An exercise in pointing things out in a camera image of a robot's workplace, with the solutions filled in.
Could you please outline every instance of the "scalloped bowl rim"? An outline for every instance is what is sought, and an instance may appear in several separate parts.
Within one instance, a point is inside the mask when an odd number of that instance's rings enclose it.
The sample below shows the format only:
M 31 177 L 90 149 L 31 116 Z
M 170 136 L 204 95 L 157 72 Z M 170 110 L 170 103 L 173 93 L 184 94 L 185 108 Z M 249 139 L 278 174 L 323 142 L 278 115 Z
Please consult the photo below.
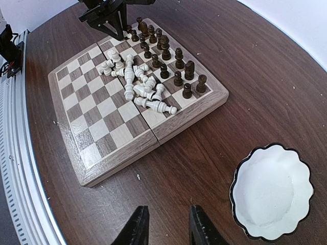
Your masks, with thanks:
M 293 171 L 293 169 L 289 172 L 280 171 L 280 169 L 276 169 L 276 167 L 278 166 L 278 164 L 281 165 L 280 162 L 282 160 L 280 160 L 279 162 L 272 162 L 270 158 L 262 158 L 265 153 L 271 153 L 272 150 L 280 151 L 281 155 L 287 156 L 289 158 L 288 160 L 291 159 L 293 161 L 293 164 L 290 164 L 287 161 L 286 164 L 288 164 L 289 167 L 296 167 L 295 171 Z M 259 159 L 263 159 L 264 161 L 266 161 L 265 164 L 268 167 L 263 168 L 265 166 L 264 164 L 258 164 L 257 161 Z M 251 173 L 255 174 L 255 171 L 263 173 L 262 176 L 261 174 L 249 176 Z M 298 184 L 299 177 L 292 176 L 293 172 L 298 175 L 303 175 L 301 176 L 303 177 L 301 179 L 301 187 L 305 188 L 304 193 L 301 193 L 301 191 L 299 192 L 297 191 L 297 189 L 294 189 L 293 180 L 295 180 L 295 182 Z M 274 196 L 276 198 L 271 202 L 267 202 L 267 200 L 264 200 L 264 198 L 261 198 L 259 202 L 251 201 L 253 197 L 253 200 L 258 200 L 258 198 L 256 197 L 264 197 L 267 195 L 268 191 L 262 188 L 261 185 L 257 185 L 257 181 L 261 181 L 262 183 L 270 183 L 267 174 L 270 175 L 271 173 L 272 175 L 273 173 L 278 175 L 275 175 L 273 179 L 275 179 L 275 177 L 279 178 L 281 176 L 281 180 L 286 181 L 285 184 L 292 183 L 292 186 L 287 185 L 288 188 L 284 188 L 284 186 L 282 185 L 278 186 L 280 182 L 276 182 L 273 185 L 274 188 L 276 188 L 274 190 L 269 189 L 269 187 L 271 186 L 267 185 L 266 187 L 268 188 L 268 190 L 272 191 L 271 193 L 278 193 L 278 195 Z M 254 148 L 250 152 L 250 154 L 239 163 L 238 167 L 235 170 L 234 179 L 230 187 L 229 197 L 231 201 L 232 214 L 234 220 L 239 226 L 243 228 L 246 235 L 251 239 L 276 241 L 284 234 L 291 234 L 295 232 L 298 223 L 308 216 L 310 210 L 309 202 L 314 193 L 313 185 L 310 182 L 310 173 L 311 171 L 309 166 L 303 161 L 301 161 L 299 154 L 295 149 L 285 148 L 279 143 L 272 143 L 265 147 Z M 246 181 L 249 177 L 252 177 L 253 179 L 251 179 L 251 181 Z M 293 195 L 292 200 L 289 200 L 290 194 Z M 296 198 L 294 201 L 294 195 L 298 198 L 302 198 L 302 200 L 298 200 Z M 288 202 L 285 201 L 285 205 L 281 205 L 281 200 L 287 200 Z M 273 211 L 267 211 L 267 209 L 260 209 L 260 204 L 265 204 L 265 207 L 269 206 L 269 210 L 282 210 L 285 212 L 285 214 L 284 216 L 280 217 L 277 215 L 278 212 L 274 213 Z M 300 209 L 301 213 L 296 213 L 296 208 Z

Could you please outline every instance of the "white wall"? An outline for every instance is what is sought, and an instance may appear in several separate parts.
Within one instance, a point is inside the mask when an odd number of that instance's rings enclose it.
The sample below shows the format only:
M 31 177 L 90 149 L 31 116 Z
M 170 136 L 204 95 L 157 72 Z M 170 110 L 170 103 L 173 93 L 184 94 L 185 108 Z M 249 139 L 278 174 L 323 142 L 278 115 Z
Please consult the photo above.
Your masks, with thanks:
M 273 23 L 327 70 L 327 0 L 238 0 Z
M 44 22 L 78 3 L 77 0 L 0 0 L 2 14 L 13 32 L 30 32 Z

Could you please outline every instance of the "wood grain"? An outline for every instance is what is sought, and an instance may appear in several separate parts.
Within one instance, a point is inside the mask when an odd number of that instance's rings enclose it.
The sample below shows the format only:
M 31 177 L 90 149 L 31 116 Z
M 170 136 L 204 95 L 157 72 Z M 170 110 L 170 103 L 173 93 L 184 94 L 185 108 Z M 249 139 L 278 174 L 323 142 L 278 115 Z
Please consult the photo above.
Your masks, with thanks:
M 308 218 L 276 244 L 325 244 L 327 74 L 290 38 L 236 1 L 128 6 L 130 23 L 138 16 L 158 23 L 222 81 L 229 98 L 136 164 L 92 189 L 80 187 L 53 124 L 47 75 L 105 37 L 79 23 L 84 11 L 78 4 L 55 16 L 32 32 L 27 44 L 34 152 L 68 244 L 110 244 L 138 205 L 149 206 L 150 244 L 188 244 L 190 204 L 201 205 L 230 244 L 266 244 L 248 239 L 234 222 L 228 192 L 238 163 L 254 147 L 274 141 L 299 151 L 315 188 Z

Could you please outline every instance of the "white chess piece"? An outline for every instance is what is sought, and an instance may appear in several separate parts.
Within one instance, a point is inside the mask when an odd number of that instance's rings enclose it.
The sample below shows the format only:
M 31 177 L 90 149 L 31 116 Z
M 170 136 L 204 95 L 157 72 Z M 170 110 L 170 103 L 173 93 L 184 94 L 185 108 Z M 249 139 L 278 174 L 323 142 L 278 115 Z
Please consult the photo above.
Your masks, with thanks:
M 125 68 L 125 73 L 124 73 L 124 78 L 126 81 L 125 85 L 125 99 L 128 101 L 131 101 L 134 97 L 134 90 L 133 90 L 133 80 L 135 78 L 135 74 L 133 71 L 133 61 L 134 57 L 133 55 L 129 54 L 126 56 L 126 68 Z
M 152 95 L 155 93 L 154 91 L 151 91 L 150 93 L 146 93 L 144 91 L 144 86 L 142 85 L 135 85 L 133 90 L 135 91 L 136 94 L 138 94 L 139 96 L 143 97 L 143 98 L 147 98 L 149 100 L 151 100 Z
M 125 75 L 125 71 L 124 71 L 124 69 L 113 70 L 113 71 L 111 72 L 111 76 L 112 76 L 112 77 L 118 77 L 118 76 L 123 77 L 124 75 Z
M 164 91 L 165 87 L 162 83 L 157 84 L 155 95 L 152 96 L 153 101 L 162 101 L 161 93 Z
M 150 107 L 155 112 L 168 112 L 169 114 L 176 114 L 177 108 L 174 106 L 168 106 L 165 102 L 161 101 L 148 101 L 147 98 L 143 99 L 141 97 L 137 97 L 134 99 L 134 103 L 138 106 L 143 106 L 144 108 Z
M 155 85 L 156 85 L 156 81 L 154 80 L 154 77 L 153 76 L 149 77 L 149 79 L 144 84 L 145 86 L 144 91 L 149 93 L 155 87 Z

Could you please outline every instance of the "white bowl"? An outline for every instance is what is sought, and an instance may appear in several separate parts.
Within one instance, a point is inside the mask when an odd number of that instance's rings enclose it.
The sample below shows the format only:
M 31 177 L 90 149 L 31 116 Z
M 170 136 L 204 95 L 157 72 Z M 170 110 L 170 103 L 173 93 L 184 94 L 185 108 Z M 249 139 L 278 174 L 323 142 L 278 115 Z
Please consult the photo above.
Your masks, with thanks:
M 235 171 L 230 200 L 235 221 L 253 239 L 276 240 L 309 212 L 310 170 L 293 149 L 254 149 Z

